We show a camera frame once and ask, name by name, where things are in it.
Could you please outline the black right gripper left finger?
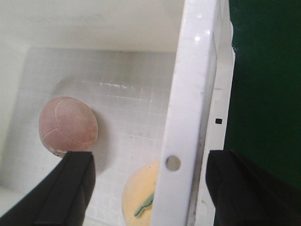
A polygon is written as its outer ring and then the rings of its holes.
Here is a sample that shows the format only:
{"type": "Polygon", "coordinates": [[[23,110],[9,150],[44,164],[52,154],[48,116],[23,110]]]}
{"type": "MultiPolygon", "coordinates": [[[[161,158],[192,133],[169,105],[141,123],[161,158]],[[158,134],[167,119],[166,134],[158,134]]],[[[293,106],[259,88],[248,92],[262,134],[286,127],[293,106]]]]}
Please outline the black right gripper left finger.
{"type": "Polygon", "coordinates": [[[2,226],[81,226],[95,186],[91,152],[68,152],[21,201],[0,218],[2,226]]]}

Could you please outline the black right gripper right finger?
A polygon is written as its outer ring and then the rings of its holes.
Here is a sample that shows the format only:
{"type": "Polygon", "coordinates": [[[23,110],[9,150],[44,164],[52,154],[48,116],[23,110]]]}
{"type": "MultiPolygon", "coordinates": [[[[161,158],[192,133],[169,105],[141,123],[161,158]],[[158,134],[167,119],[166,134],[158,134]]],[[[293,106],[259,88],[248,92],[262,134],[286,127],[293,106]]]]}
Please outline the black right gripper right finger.
{"type": "Polygon", "coordinates": [[[210,151],[206,185],[221,226],[301,224],[300,190],[235,151],[210,151]]]}

